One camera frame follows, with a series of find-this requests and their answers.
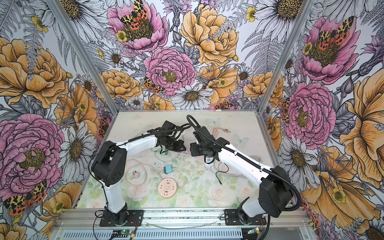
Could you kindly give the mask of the white blue power strip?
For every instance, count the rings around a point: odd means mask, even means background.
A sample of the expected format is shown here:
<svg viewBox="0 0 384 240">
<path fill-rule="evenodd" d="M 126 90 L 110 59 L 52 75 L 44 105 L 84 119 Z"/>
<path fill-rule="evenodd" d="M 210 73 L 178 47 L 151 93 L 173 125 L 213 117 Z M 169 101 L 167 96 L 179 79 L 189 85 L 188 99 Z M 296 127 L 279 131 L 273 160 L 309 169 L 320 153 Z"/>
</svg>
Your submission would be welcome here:
<svg viewBox="0 0 384 240">
<path fill-rule="evenodd" d="M 204 162 L 205 162 L 205 164 L 207 164 L 207 165 L 213 164 L 214 161 L 215 161 L 214 158 L 204 157 Z"/>
</svg>

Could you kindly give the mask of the teal charger adapter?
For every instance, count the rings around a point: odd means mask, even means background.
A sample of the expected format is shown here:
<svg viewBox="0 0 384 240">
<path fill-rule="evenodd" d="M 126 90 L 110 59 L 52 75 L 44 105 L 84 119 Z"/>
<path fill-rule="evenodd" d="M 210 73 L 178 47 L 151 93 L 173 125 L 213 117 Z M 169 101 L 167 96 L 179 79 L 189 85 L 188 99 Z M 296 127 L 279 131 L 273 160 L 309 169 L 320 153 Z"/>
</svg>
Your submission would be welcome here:
<svg viewBox="0 0 384 240">
<path fill-rule="evenodd" d="M 173 171 L 174 171 L 174 170 L 173 170 L 173 167 L 172 167 L 171 165 L 168 165 L 168 166 L 165 166 L 165 167 L 164 167 L 164 173 L 165 173 L 166 175 L 171 174 Z"/>
</svg>

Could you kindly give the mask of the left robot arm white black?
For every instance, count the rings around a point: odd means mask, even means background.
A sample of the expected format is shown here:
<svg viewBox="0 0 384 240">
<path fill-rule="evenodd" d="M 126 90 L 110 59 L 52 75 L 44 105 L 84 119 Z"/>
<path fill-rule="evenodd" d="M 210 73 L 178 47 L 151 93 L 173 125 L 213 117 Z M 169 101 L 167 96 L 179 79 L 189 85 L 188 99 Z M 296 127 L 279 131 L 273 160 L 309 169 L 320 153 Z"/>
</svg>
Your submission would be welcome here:
<svg viewBox="0 0 384 240">
<path fill-rule="evenodd" d="M 102 185 L 106 197 L 101 227 L 141 225 L 139 217 L 143 215 L 143 211 L 130 214 L 122 193 L 121 179 L 125 174 L 126 161 L 133 155 L 158 146 L 172 152 L 185 151 L 184 141 L 179 137 L 190 127 L 190 124 L 176 126 L 165 121 L 161 127 L 148 130 L 145 134 L 122 143 L 103 143 L 89 168 L 90 175 Z"/>
</svg>

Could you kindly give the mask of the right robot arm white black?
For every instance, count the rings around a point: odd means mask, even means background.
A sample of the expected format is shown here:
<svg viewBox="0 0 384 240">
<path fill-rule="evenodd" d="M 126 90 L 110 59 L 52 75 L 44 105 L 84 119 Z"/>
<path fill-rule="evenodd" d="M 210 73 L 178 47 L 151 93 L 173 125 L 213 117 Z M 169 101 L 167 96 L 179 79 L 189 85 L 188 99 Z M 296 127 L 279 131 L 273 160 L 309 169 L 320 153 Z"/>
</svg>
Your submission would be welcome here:
<svg viewBox="0 0 384 240">
<path fill-rule="evenodd" d="M 215 139 L 206 127 L 187 115 L 187 121 L 194 128 L 196 142 L 190 144 L 192 156 L 219 161 L 235 169 L 259 188 L 259 195 L 246 198 L 238 207 L 238 218 L 248 225 L 258 215 L 266 214 L 277 218 L 282 212 L 291 212 L 302 205 L 302 196 L 280 166 L 269 167 L 241 153 L 229 141 Z"/>
</svg>

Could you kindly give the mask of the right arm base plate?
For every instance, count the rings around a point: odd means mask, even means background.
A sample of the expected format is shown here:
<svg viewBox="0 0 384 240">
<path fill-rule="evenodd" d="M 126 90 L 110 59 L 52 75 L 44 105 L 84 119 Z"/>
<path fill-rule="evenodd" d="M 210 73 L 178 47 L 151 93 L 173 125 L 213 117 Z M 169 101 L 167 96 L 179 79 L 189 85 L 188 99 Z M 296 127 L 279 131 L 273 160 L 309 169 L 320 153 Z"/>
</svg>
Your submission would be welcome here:
<svg viewBox="0 0 384 240">
<path fill-rule="evenodd" d="M 249 217 L 238 209 L 224 209 L 224 221 L 226 226 L 264 226 L 267 224 L 267 219 L 263 217 L 263 214 Z"/>
</svg>

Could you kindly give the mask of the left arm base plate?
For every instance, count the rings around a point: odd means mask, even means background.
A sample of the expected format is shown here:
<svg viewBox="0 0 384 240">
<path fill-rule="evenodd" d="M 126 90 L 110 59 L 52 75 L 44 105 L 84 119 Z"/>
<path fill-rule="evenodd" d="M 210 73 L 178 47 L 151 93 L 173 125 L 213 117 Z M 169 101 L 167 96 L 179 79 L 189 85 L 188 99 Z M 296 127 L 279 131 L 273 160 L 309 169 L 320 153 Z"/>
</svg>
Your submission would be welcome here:
<svg viewBox="0 0 384 240">
<path fill-rule="evenodd" d="M 144 210 L 121 210 L 116 214 L 106 210 L 100 221 L 100 227 L 140 227 L 143 215 Z"/>
</svg>

